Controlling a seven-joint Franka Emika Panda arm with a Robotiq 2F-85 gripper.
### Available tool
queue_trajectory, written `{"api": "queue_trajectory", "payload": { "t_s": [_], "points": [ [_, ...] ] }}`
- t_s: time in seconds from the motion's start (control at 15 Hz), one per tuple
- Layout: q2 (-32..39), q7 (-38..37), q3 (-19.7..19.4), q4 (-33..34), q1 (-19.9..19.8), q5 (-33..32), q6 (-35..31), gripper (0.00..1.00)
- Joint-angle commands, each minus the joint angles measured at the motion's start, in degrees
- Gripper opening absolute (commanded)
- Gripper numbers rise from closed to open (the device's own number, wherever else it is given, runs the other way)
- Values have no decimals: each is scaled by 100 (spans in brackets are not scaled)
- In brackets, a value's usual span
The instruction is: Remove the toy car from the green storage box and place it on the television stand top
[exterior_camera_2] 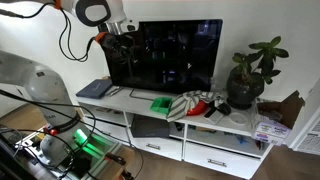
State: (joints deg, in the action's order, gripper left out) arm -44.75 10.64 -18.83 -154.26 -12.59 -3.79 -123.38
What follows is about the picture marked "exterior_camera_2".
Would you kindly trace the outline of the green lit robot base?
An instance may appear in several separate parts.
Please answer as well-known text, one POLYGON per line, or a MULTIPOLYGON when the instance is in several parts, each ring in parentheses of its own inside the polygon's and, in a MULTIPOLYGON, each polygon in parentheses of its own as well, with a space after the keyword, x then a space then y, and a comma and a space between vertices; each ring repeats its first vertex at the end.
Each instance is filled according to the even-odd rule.
POLYGON ((63 145, 67 156, 58 165, 51 165, 40 149, 41 139, 37 138, 40 134, 41 131, 34 132, 19 141, 18 145, 58 180, 99 180, 108 170, 118 176, 120 172, 113 170, 113 166, 126 165, 119 155, 122 148, 119 143, 95 133, 88 136, 80 129, 72 136, 69 147, 63 145))

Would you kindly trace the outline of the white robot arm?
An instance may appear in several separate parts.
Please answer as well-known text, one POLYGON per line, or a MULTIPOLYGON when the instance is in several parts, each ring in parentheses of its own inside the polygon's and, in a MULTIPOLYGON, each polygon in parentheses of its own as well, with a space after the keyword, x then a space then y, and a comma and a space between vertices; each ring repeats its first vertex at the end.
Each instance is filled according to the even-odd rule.
MULTIPOLYGON (((89 27, 105 24, 111 35, 121 35, 138 27, 136 24, 121 26, 128 21, 122 0, 52 0, 50 4, 74 14, 89 27)), ((79 123, 79 115, 61 76, 44 64, 5 51, 0 51, 0 62, 0 81, 24 87, 32 101, 41 105, 48 130, 56 133, 46 135, 40 148, 49 164, 60 164, 73 151, 70 146, 73 134, 77 130, 88 130, 79 123)))

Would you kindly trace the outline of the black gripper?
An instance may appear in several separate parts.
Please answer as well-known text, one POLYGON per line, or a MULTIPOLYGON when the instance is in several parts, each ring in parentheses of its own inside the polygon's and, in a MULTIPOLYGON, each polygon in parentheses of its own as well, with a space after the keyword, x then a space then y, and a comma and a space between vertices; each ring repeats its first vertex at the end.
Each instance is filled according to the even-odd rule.
POLYGON ((106 34, 100 41, 100 45, 109 61, 126 63, 134 58, 135 40, 130 35, 106 34))

